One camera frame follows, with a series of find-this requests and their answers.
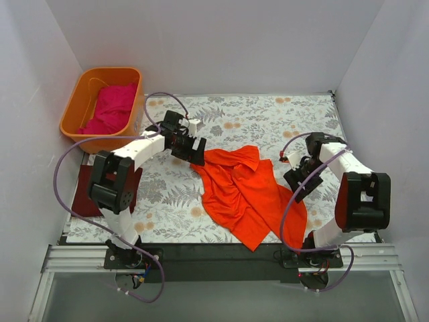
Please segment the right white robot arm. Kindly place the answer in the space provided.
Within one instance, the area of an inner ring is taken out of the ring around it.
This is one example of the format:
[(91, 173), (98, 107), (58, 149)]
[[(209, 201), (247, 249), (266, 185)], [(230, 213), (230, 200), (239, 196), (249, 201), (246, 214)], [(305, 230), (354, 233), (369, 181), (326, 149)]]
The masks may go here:
[[(364, 233), (386, 229), (390, 222), (391, 179), (388, 174), (375, 172), (362, 164), (344, 139), (324, 132), (303, 133), (307, 156), (300, 157), (284, 149), (280, 161), (290, 163), (284, 178), (293, 195), (288, 202), (280, 225), (280, 239), (292, 252), (303, 254), (310, 266), (321, 265), (328, 252), (339, 249), (345, 242)], [(329, 169), (340, 186), (334, 217), (320, 229), (311, 231), (304, 247), (297, 248), (286, 240), (285, 219), (293, 204), (303, 201), (321, 183), (320, 175)]]

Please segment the orange t shirt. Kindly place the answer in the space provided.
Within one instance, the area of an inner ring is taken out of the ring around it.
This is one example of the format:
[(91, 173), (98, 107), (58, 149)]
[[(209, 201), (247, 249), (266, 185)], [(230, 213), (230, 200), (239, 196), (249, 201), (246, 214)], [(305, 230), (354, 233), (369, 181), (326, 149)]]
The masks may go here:
[(291, 200), (292, 191), (276, 182), (273, 164), (256, 146), (204, 153), (204, 166), (192, 165), (201, 177), (202, 206), (210, 218), (255, 251), (269, 233), (301, 248), (308, 212)]

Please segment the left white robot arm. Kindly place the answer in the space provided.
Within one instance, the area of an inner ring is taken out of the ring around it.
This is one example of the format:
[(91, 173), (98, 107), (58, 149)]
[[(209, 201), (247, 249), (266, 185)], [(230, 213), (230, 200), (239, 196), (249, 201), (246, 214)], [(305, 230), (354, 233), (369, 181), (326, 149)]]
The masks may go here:
[(108, 248), (128, 268), (138, 267), (142, 251), (135, 247), (139, 234), (131, 217), (131, 202), (137, 196), (137, 171), (144, 162), (165, 150), (191, 164), (204, 165), (205, 138), (196, 137), (202, 121), (187, 119), (168, 110), (164, 119), (147, 127), (142, 136), (112, 152), (95, 157), (88, 182), (88, 197), (101, 211), (111, 230)]

